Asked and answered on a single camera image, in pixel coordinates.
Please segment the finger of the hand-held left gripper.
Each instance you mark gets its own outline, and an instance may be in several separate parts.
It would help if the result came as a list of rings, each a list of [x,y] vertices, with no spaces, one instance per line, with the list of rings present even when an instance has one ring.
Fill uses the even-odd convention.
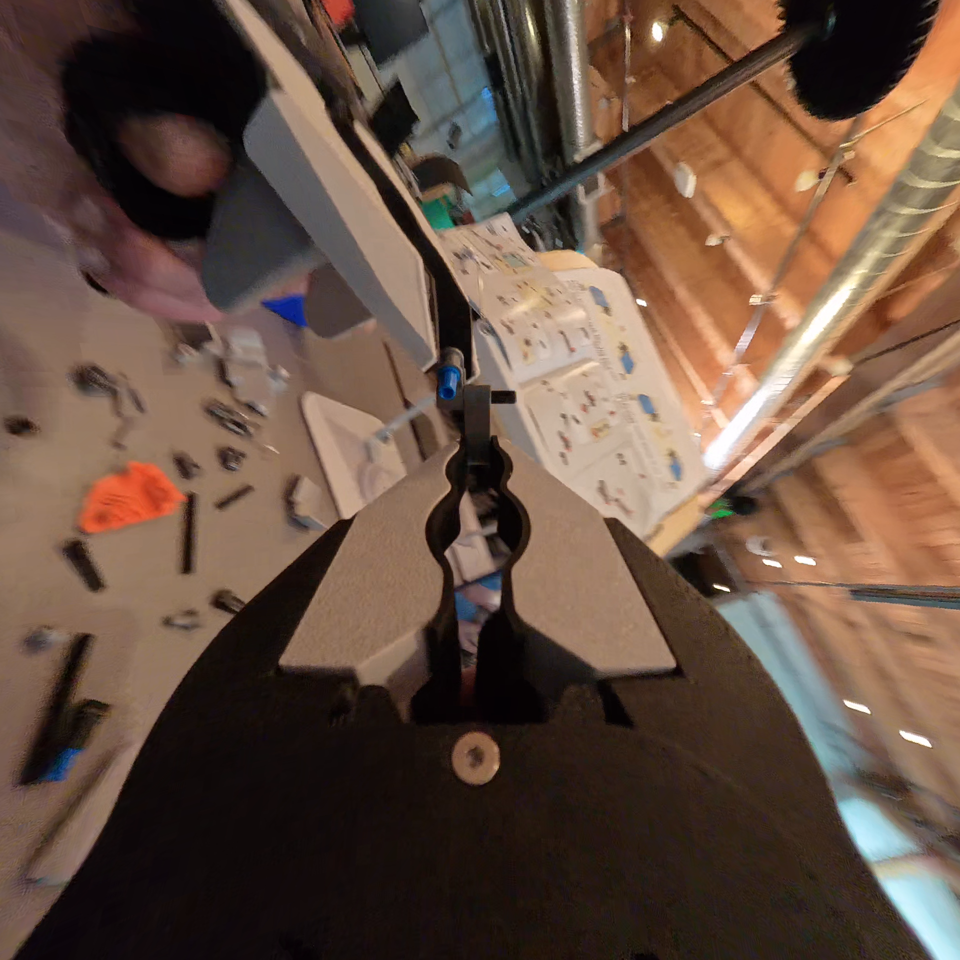
[[[349,122],[343,137],[313,100],[302,106],[271,89],[247,125],[250,160],[420,368],[458,349],[465,373],[478,375],[472,304],[438,234],[364,126]]]

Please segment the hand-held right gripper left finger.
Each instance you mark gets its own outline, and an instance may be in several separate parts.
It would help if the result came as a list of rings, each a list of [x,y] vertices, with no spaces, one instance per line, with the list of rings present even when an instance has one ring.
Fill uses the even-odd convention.
[[[285,672],[384,687],[409,705],[429,679],[426,626],[440,608],[441,561],[428,520],[454,490],[443,447],[352,519],[280,659]]]

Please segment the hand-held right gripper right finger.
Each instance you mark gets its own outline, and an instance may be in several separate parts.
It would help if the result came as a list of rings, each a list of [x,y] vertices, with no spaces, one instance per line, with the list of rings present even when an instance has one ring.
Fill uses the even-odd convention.
[[[491,444],[511,546],[484,629],[486,699],[660,676],[677,659],[604,515],[512,443]]]

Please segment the black connector with blue pin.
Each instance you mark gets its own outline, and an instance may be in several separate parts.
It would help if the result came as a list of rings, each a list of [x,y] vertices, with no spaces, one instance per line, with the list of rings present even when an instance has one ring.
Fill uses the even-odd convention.
[[[81,754],[87,749],[97,728],[109,717],[111,710],[112,705],[110,702],[94,699],[81,701],[70,716],[66,738],[58,746],[52,762],[44,770],[39,782],[65,782]]]

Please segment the person's left hand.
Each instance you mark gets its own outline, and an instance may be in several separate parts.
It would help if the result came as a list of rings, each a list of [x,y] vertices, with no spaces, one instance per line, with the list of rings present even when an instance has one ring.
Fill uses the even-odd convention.
[[[234,166],[229,141],[184,113],[135,114],[119,125],[116,139],[140,174],[174,196],[197,199],[217,191]]]

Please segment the instruction booklet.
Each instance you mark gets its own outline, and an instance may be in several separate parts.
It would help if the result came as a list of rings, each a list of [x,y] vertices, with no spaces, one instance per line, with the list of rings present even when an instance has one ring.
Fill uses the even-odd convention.
[[[478,317],[500,422],[604,517],[650,538],[707,480],[680,393],[624,277],[585,254],[533,251],[505,215],[440,233]]]

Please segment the orange triangular panel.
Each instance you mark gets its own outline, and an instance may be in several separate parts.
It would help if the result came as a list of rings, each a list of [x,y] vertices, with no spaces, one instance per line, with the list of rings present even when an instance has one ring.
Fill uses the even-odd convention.
[[[85,534],[118,531],[168,517],[185,501],[186,495],[159,465],[130,461],[90,486],[77,526]]]

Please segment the black pin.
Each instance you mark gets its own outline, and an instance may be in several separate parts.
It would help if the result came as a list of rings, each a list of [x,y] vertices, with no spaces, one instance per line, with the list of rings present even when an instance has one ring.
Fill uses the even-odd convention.
[[[66,540],[62,546],[62,555],[78,573],[87,590],[102,592],[106,589],[106,580],[93,559],[87,542],[80,538]]]

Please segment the medium black axle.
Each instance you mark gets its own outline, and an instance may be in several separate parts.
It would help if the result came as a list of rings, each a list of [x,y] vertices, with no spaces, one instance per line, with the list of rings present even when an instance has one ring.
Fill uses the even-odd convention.
[[[94,642],[95,635],[91,633],[80,633],[72,639],[19,774],[19,786],[61,782],[69,775],[81,751],[73,746],[76,726],[80,722],[74,693]]]

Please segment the light grey long bar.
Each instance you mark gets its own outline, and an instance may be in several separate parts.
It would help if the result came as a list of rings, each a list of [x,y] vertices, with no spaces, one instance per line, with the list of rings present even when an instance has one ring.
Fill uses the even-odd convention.
[[[25,882],[65,887],[76,877],[112,815],[138,750],[135,742],[127,741],[103,759],[90,784],[31,858]]]

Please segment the light grey bracket piece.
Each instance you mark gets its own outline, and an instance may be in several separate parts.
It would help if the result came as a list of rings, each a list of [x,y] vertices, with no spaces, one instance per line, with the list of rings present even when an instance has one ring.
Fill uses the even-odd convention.
[[[297,473],[288,484],[284,495],[288,519],[306,531],[323,531],[323,495],[320,486],[304,473]]]

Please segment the silver ventilation duct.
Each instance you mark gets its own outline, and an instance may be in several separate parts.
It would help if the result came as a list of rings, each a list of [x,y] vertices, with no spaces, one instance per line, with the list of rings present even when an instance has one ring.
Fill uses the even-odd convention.
[[[894,267],[950,216],[958,183],[959,88],[955,87],[801,323],[774,354],[757,389],[705,451],[703,465],[710,477],[720,477],[734,465],[890,280]]]
[[[594,130],[586,19],[579,1],[545,1],[544,9],[563,160],[571,167],[600,147]],[[603,245],[598,199],[596,174],[583,176],[570,192],[578,248],[591,258],[599,257]]]

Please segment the black ceiling rail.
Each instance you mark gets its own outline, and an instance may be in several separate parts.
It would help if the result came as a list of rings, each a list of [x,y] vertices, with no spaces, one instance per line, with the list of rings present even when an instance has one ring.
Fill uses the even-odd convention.
[[[877,106],[923,50],[938,1],[780,1],[777,37],[726,66],[694,89],[621,131],[561,176],[516,200],[508,213],[523,222],[571,193],[595,174],[645,150],[769,68],[786,63],[798,102],[823,122],[842,122]]]

